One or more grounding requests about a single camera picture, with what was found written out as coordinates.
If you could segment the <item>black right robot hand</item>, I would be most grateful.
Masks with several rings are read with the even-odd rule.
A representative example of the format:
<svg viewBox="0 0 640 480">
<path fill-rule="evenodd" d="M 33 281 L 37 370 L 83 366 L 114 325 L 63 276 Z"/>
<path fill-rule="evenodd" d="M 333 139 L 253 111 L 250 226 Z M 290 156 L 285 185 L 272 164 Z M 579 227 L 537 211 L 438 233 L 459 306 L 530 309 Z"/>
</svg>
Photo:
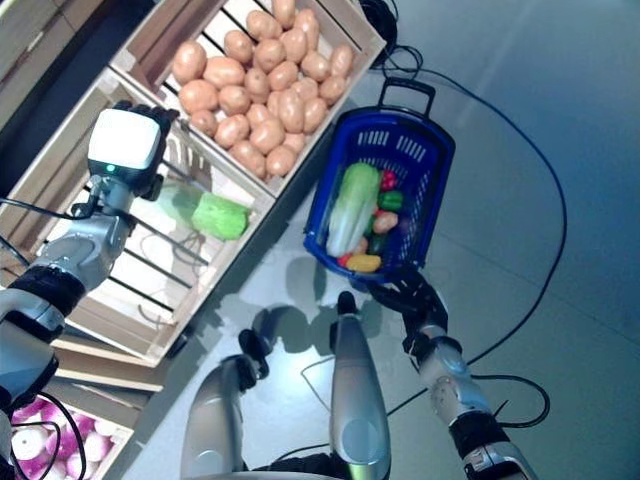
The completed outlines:
<svg viewBox="0 0 640 480">
<path fill-rule="evenodd" d="M 411 265 L 392 271 L 385 282 L 370 284 L 368 290 L 378 303 L 401 315 L 407 352 L 421 337 L 431 340 L 447 335 L 448 313 L 440 296 Z"/>
</svg>

